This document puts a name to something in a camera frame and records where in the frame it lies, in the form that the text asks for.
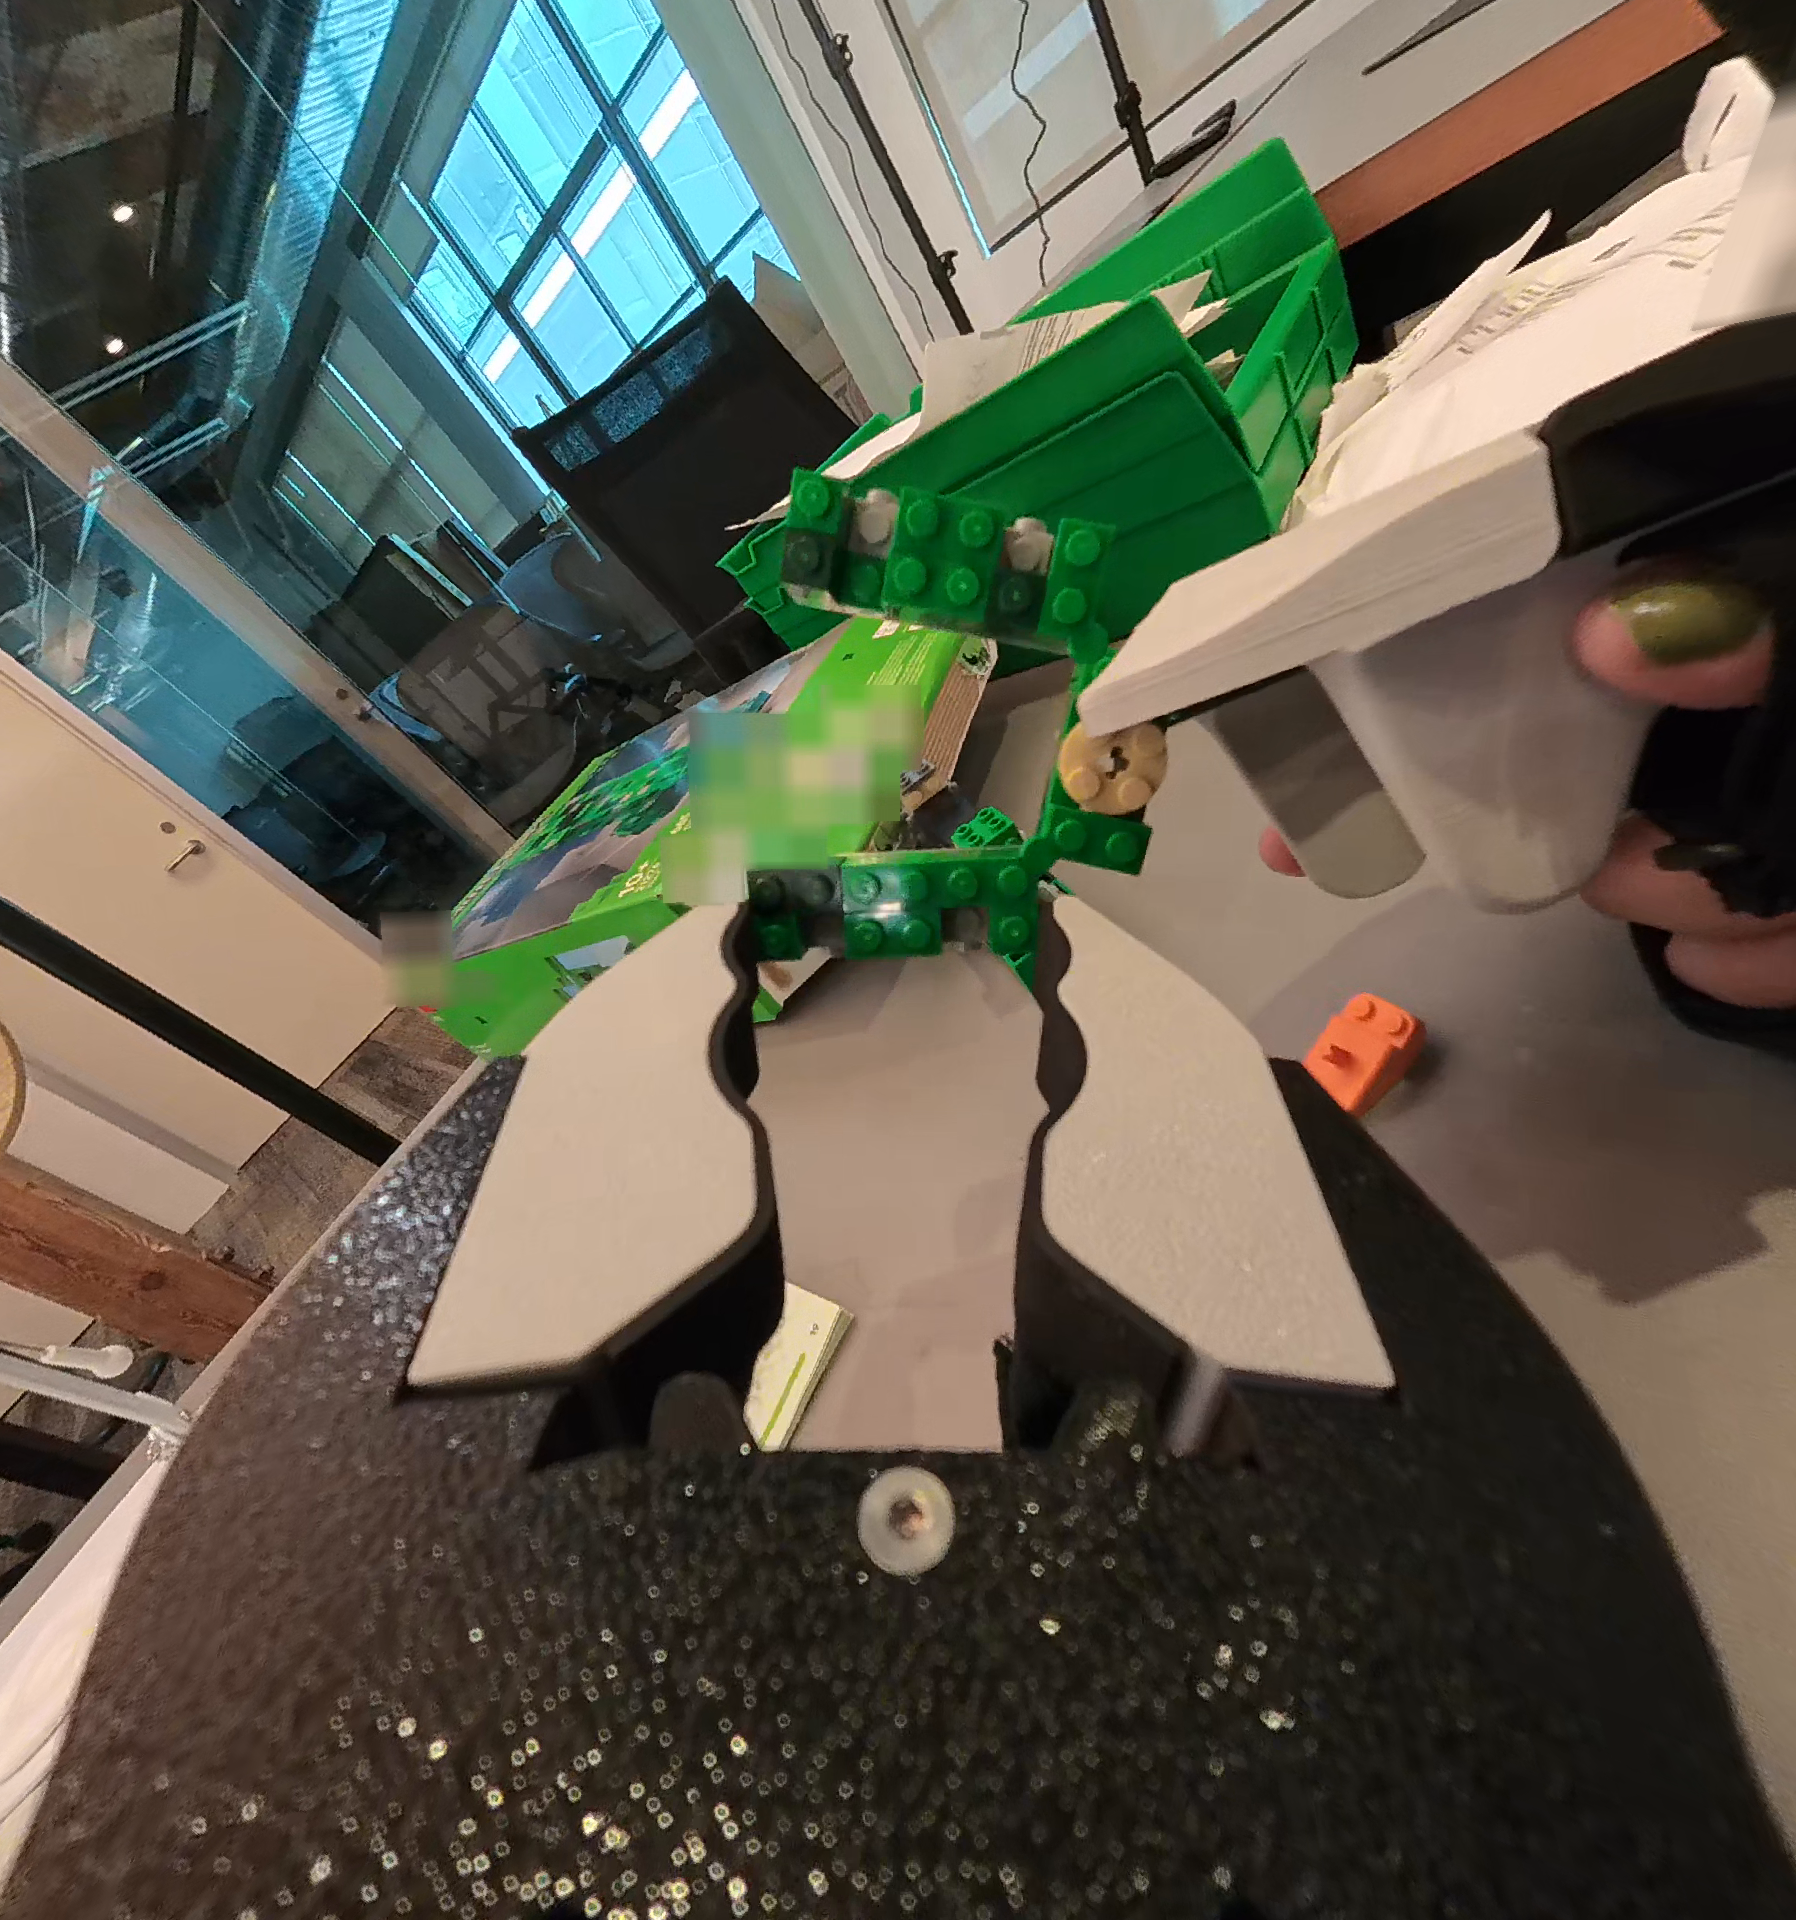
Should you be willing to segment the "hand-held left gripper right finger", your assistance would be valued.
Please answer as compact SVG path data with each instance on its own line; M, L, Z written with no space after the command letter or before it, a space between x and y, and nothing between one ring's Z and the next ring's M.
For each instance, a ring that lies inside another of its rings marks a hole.
M1104 1390L1166 1453L1251 1453L1244 1390L1384 1402L1395 1365L1267 1049L1076 895L1043 907L1038 1094L1013 1244L1011 1444Z

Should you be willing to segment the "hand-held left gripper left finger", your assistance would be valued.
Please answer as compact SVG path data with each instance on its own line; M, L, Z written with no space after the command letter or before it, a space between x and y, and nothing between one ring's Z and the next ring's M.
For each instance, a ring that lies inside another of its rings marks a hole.
M690 907L529 1047L409 1393L574 1382L766 1248L756 970L745 902Z

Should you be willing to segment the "small green brick assembly tan stud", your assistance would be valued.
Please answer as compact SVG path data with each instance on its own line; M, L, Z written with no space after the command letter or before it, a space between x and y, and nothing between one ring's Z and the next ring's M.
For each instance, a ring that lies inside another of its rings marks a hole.
M1118 733L1072 726L1060 741L1038 839L1060 862L1140 877L1150 846L1149 808L1164 779L1166 736L1161 726Z

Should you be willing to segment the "green brick plate assembly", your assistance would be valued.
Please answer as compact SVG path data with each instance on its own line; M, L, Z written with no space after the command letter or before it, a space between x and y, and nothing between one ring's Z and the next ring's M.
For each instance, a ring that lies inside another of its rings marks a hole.
M957 639L957 658L978 668L1004 663L1011 650L1068 661L1072 733L1082 726L1079 691L1118 653L1100 620L1107 549L1112 526L1085 518L1049 531L1025 516L997 526L978 504L794 471L783 585L794 600L849 612L862 639ZM739 813L702 828L717 884L744 892L766 962L810 948L838 962L985 948L1022 983L1033 979L1060 869L1038 839L1043 808L1013 851L957 851L952 829L907 846L907 779L948 768L924 733L928 717L901 690L862 679L810 723L790 723L783 747L759 736L722 750Z

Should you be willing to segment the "grey desk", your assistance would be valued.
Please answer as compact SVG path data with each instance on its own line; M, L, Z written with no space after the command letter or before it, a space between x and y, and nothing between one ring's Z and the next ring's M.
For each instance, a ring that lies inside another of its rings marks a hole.
M0 1916L1796 1916L1796 1067L1581 902L1270 878L1201 731L1150 828L1072 892L1267 1049L1390 1397L1011 1444L1043 1012L964 952L759 1036L807 1450L420 1397L495 1062L0 1644Z

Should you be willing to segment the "person's right hand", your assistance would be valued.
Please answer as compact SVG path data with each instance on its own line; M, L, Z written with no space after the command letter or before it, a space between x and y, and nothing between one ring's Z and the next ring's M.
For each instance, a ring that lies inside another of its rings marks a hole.
M1775 620L1748 588L1664 562L1593 600L1574 653L1640 703L1742 717L1772 679ZM1737 917L1703 877L1658 862L1668 844L1654 813L1629 813L1581 902L1629 933L1677 1026L1796 1067L1796 911Z

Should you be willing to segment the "white paper bag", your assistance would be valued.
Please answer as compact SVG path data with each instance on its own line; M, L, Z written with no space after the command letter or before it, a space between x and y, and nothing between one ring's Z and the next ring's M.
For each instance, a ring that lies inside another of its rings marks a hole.
M1703 78L1677 175L1574 247L1535 256L1539 215L1484 259L1387 355L1335 385L1286 531L1375 499L1703 333L1717 252L1772 119L1772 84L1748 61Z

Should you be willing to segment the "orange brick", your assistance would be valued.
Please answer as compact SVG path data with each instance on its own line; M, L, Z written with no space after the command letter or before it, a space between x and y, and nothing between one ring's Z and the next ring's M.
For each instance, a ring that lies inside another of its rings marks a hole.
M1372 1117L1421 1067L1429 1026L1390 996L1354 992L1303 1067L1350 1117Z

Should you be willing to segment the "brick instruction booklet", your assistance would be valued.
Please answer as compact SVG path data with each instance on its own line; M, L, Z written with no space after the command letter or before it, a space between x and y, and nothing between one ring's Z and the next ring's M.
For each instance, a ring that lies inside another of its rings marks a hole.
M787 1286L783 1322L751 1365L745 1432L756 1450L790 1447L850 1326L850 1309Z

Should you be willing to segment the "green plastic bin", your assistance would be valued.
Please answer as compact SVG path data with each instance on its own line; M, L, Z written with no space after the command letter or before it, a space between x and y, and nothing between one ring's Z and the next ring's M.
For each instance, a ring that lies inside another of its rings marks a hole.
M1175 581L1259 549L1295 508L1358 346L1320 287L1306 259L1194 338L1156 297L1129 300L952 420L878 415L823 471L883 440L850 484L978 504L997 526L1112 526L1100 620L1129 637Z
M1335 385L1354 363L1358 324L1339 241L1283 136L1175 200L1022 306L1022 319L1140 300L1184 281L1201 281L1201 305L1221 305L1194 330L1194 346L1201 360L1236 355L1221 397L1251 471L1267 473L1286 435L1306 466Z

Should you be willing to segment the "white paper sheet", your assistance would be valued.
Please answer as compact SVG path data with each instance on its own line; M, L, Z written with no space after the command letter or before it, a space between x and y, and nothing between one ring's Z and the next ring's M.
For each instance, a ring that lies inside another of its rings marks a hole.
M1068 306L1055 316L1029 316L994 333L961 333L961 338L931 342L924 348L924 372L920 372L920 407L916 407L920 431L952 420L981 397L997 395L1013 376L1055 355L1060 348L1072 348L1085 333L1149 305L1161 306L1181 330L1181 338L1194 338L1196 324L1209 324L1229 313L1229 300L1212 297L1209 281L1194 275L1135 300L1104 300L1104 305Z

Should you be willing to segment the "grey office chair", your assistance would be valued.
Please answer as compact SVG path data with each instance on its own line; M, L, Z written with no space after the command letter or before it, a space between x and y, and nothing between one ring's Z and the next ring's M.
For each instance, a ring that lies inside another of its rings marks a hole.
M581 645L606 675L679 710L690 695L690 637L657 595L583 531L551 536L509 562L499 595Z

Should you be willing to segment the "white metal rack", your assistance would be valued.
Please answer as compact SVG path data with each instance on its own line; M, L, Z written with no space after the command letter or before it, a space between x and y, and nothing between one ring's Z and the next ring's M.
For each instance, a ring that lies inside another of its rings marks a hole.
M185 1444L189 1414L181 1407L121 1386L134 1365L134 1349L19 1349L0 1339L0 1390L102 1416L97 1444L0 1416L0 1478L85 1500L116 1469L121 1453L106 1444L116 1444L126 1425L167 1447Z

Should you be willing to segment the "black office chair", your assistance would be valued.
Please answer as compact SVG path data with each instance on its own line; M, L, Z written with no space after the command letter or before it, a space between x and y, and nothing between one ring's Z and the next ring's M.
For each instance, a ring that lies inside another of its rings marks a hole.
M690 685L717 691L783 661L722 568L790 471L823 466L856 420L756 305L717 281L705 305L563 415L511 440L606 555L690 637Z

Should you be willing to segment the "window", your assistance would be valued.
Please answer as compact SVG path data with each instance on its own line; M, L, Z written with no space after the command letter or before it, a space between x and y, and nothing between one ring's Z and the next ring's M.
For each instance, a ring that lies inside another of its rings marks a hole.
M457 13L391 211L391 275L503 427L606 385L729 281L794 275L657 3Z

